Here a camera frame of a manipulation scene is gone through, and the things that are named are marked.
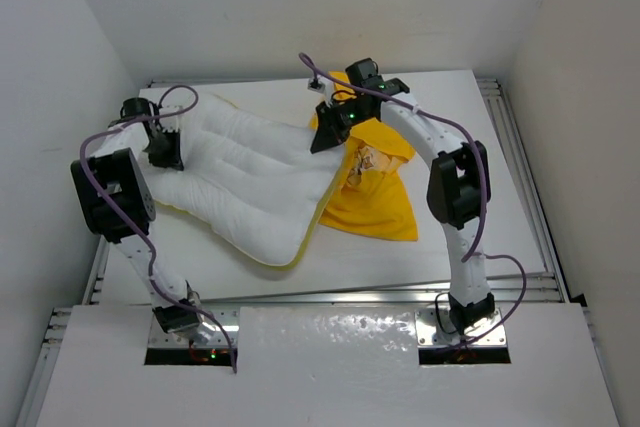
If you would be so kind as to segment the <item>yellow pillowcase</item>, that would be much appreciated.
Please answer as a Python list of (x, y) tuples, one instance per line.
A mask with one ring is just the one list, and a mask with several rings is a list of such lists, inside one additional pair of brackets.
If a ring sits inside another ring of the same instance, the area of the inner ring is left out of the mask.
[(351, 129), (346, 160), (319, 223), (350, 234), (415, 242), (418, 226), (399, 169), (416, 151), (377, 119)]

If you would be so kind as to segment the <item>white pillow with yellow edge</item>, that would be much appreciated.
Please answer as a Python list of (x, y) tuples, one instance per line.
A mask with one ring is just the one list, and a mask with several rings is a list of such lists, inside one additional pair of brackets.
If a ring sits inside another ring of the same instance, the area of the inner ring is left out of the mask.
[(315, 133), (204, 94), (179, 116), (181, 170), (140, 160), (155, 201), (188, 213), (254, 261), (290, 269), (338, 184), (346, 150), (310, 150)]

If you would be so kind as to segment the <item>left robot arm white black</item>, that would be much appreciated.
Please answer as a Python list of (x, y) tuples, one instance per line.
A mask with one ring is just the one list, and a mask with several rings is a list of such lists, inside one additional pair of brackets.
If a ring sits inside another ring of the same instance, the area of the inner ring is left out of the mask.
[(180, 133), (161, 120), (172, 114), (159, 103), (125, 100), (109, 129), (80, 146), (70, 171), (88, 229), (126, 257), (148, 292), (162, 331), (193, 336), (203, 325), (199, 298), (188, 281), (160, 259), (153, 242), (156, 208), (138, 163), (181, 171)]

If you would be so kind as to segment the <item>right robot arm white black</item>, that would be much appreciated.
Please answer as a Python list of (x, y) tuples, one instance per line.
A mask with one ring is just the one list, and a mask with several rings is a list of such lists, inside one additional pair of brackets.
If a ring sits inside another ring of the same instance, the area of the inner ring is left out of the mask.
[(426, 202), (445, 234), (450, 265), (452, 331), (463, 336), (492, 315), (495, 299), (481, 258), (490, 179), (487, 151), (460, 124), (426, 112), (399, 78), (384, 79), (370, 58), (350, 65), (347, 78), (320, 70), (306, 54), (309, 89), (323, 94), (316, 108), (313, 154), (346, 142), (352, 129), (375, 119), (398, 133), (428, 167)]

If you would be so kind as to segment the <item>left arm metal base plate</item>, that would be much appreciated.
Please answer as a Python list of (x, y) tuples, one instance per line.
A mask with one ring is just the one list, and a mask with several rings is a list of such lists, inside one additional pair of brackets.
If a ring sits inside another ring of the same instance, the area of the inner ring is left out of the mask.
[(205, 319), (196, 334), (165, 333), (155, 318), (151, 321), (144, 363), (150, 366), (230, 367), (230, 352), (237, 353), (239, 310), (213, 311), (229, 336)]

